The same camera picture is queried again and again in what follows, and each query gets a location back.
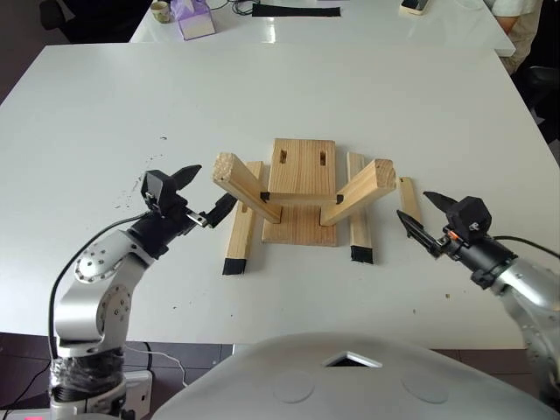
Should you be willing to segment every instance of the wooden stick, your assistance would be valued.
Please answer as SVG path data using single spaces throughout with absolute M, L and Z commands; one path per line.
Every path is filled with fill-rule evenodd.
M 297 192 L 263 192 L 261 198 L 271 204 L 285 206 L 322 206 L 324 204 L 336 204 L 343 200 L 336 194 L 300 194 Z
M 262 182 L 263 162 L 247 162 L 247 167 L 259 182 Z M 224 262 L 224 270 L 221 273 L 224 276 L 242 274 L 245 271 L 251 250 L 255 219 L 256 215 L 253 209 L 241 202 L 237 203 L 234 226 L 229 237 L 226 261 Z
M 270 223 L 280 223 L 282 207 L 261 200 L 266 188 L 233 153 L 220 153 L 213 165 L 213 182 Z
M 348 182 L 364 169 L 366 159 L 359 153 L 346 154 L 346 172 Z M 352 261 L 374 263 L 374 250 L 371 241 L 368 215 L 363 208 L 348 216 L 350 222 L 350 256 Z
M 406 177 L 401 177 L 399 179 L 401 181 L 399 182 L 399 189 L 401 190 L 401 210 L 407 215 L 414 217 L 422 224 L 422 214 L 418 206 L 417 196 L 414 194 L 412 179 Z
M 396 175 L 393 162 L 376 159 L 338 192 L 344 195 L 342 203 L 321 207 L 321 225 L 331 226 L 395 188 Z

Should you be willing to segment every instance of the cup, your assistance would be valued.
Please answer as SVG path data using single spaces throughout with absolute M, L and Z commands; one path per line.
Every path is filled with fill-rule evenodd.
M 150 5 L 151 13 L 160 24 L 167 24 L 172 20 L 172 13 L 167 2 L 155 2 Z

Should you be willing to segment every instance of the black cable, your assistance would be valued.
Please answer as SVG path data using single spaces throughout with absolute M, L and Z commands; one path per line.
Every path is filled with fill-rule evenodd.
M 236 15 L 240 15 L 240 16 L 249 16 L 253 12 L 252 7 L 248 10 L 240 9 L 241 4 L 242 3 L 247 3 L 247 2 L 250 2 L 252 4 L 260 4 L 261 0 L 226 0 L 226 2 L 224 4 L 222 4 L 221 6 L 214 7 L 210 10 L 211 11 L 217 11 L 219 9 L 223 9 L 228 4 L 231 3 L 232 4 L 231 5 L 231 10 L 232 10 L 233 13 L 235 13 Z
M 19 400 L 21 400 L 21 399 L 23 398 L 23 396 L 27 393 L 27 391 L 29 391 L 29 388 L 32 387 L 32 385 L 33 385 L 33 383 L 35 382 L 35 380 L 36 380 L 37 378 L 39 378 L 40 375 L 41 375 L 43 372 L 45 372 L 50 366 L 51 366 L 51 361 L 49 360 L 49 362 L 46 364 L 46 366 L 43 367 L 43 369 L 41 369 L 40 372 L 37 372 L 37 373 L 35 374 L 35 376 L 33 376 L 33 377 L 31 378 L 31 381 L 29 382 L 29 384 L 27 385 L 27 387 L 25 387 L 25 389 L 24 389 L 23 392 L 19 395 L 19 397 L 16 398 L 12 404 L 8 405 L 8 407 L 13 407 L 13 406 L 16 405 L 17 403 L 19 403 Z M 7 408 L 6 408 L 6 411 L 3 413 L 2 420 L 6 420 L 6 418 L 8 418 L 8 415 L 9 415 L 12 411 L 13 411 L 13 409 L 7 409 Z
M 148 344 L 147 341 L 144 342 L 144 345 L 146 346 L 146 350 L 148 350 L 149 352 L 151 352 L 151 347 L 150 344 Z M 148 366 L 146 367 L 146 370 L 151 372 L 151 362 L 152 362 L 153 356 L 151 353 L 148 353 Z
M 49 323 L 48 339 L 49 339 L 49 350 L 51 352 L 51 360 L 55 360 L 58 357 L 57 352 L 56 352 L 56 340 L 54 338 L 54 299 L 56 297 L 56 290 L 59 288 L 59 284 L 60 284 L 60 281 L 62 280 L 62 277 L 64 277 L 64 275 L 67 273 L 68 269 L 70 268 L 70 266 L 72 265 L 74 260 L 76 260 L 81 255 L 81 253 L 84 252 L 84 250 L 89 245 L 91 245 L 91 243 L 93 241 L 95 241 L 97 238 L 99 238 L 105 232 L 107 232 L 108 230 L 110 230 L 112 228 L 116 228 L 117 226 L 122 225 L 123 223 L 128 223 L 130 221 L 137 221 L 138 219 L 141 219 L 142 217 L 144 217 L 148 213 L 149 212 L 145 212 L 145 213 L 139 214 L 138 216 L 129 217 L 128 219 L 123 219 L 123 220 L 116 221 L 115 223 L 112 223 L 112 224 L 108 225 L 107 227 L 105 227 L 104 229 L 97 232 L 89 241 L 87 241 L 80 248 L 80 250 L 78 250 L 78 252 L 76 252 L 73 255 L 73 257 L 64 266 L 64 269 L 62 269 L 59 276 L 54 281 L 54 284 L 52 285 L 52 288 L 51 288 L 51 296 L 49 297 L 49 316 L 48 316 L 48 323 Z
M 546 252 L 547 254 L 550 254 L 550 255 L 555 256 L 556 258 L 560 259 L 560 254 L 557 254 L 552 249 L 545 248 L 543 245 L 539 245 L 538 243 L 534 243 L 534 242 L 529 241 L 527 239 L 518 238 L 517 236 L 507 236 L 507 235 L 495 236 L 494 239 L 496 241 L 517 241 L 517 242 L 525 243 L 527 245 L 530 245 L 531 247 L 540 249 L 542 252 Z
M 232 3 L 232 0 L 226 0 L 226 2 L 222 5 L 222 6 L 218 6 L 218 7 L 213 7 L 212 9 L 210 9 L 211 11 L 218 11 L 219 9 L 223 9 L 224 7 L 226 7 L 228 4 Z
M 246 2 L 250 2 L 252 4 L 260 4 L 261 0 L 234 0 L 232 2 L 233 4 L 231 6 L 231 10 L 234 11 L 236 15 L 249 16 L 253 12 L 252 6 L 248 10 L 242 10 L 239 8 L 242 3 L 246 3 Z

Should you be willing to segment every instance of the phone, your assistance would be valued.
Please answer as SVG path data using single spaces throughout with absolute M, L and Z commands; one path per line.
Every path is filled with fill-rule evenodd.
M 422 15 L 430 0 L 402 0 L 401 9 L 414 15 Z

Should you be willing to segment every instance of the person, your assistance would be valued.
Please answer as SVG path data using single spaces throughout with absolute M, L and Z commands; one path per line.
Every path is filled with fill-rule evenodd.
M 501 58 L 507 72 L 514 74 L 531 51 L 543 0 L 484 0 L 484 3 L 515 46 L 514 55 Z

